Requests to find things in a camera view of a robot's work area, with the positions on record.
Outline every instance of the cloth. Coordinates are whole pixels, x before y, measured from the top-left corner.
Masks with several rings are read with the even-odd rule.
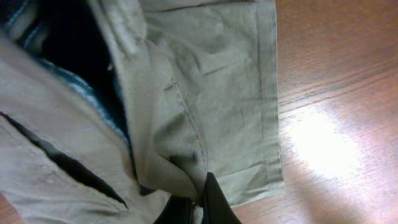
[[[282,188],[273,1],[88,5],[116,69],[134,161],[123,135],[78,85],[2,37],[0,190],[23,218],[153,223],[169,193],[198,198],[207,171],[232,206]],[[71,178],[40,148],[49,145],[120,200]],[[141,196],[139,184],[159,190]]]

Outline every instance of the khaki fabric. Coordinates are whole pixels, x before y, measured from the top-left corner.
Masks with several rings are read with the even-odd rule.
[[[153,223],[213,172],[230,205],[283,188],[273,1],[89,0],[111,52],[138,180],[92,105],[0,40],[0,112],[125,201],[84,186],[0,116],[0,190],[29,223]],[[139,195],[139,184],[159,189]]]

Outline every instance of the garment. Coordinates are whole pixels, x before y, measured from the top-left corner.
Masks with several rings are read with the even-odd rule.
[[[47,69],[39,67],[4,37],[0,111],[78,161],[123,203],[66,175],[2,116],[0,189],[25,219],[152,223],[166,192],[198,198],[207,171],[232,206],[282,188],[273,1],[88,6],[109,50],[116,74],[109,85],[121,90],[128,131],[118,131],[80,85],[55,75],[62,68],[45,60]],[[157,191],[141,196],[139,185]]]

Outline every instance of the wood grain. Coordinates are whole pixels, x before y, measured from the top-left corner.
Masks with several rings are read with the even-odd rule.
[[[286,192],[243,223],[398,223],[398,1],[276,0]],[[0,197],[0,223],[19,223]]]

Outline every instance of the brown wooden surface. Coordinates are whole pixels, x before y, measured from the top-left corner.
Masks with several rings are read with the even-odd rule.
[[[276,0],[286,193],[243,223],[398,223],[398,1]],[[0,197],[0,223],[19,223]]]

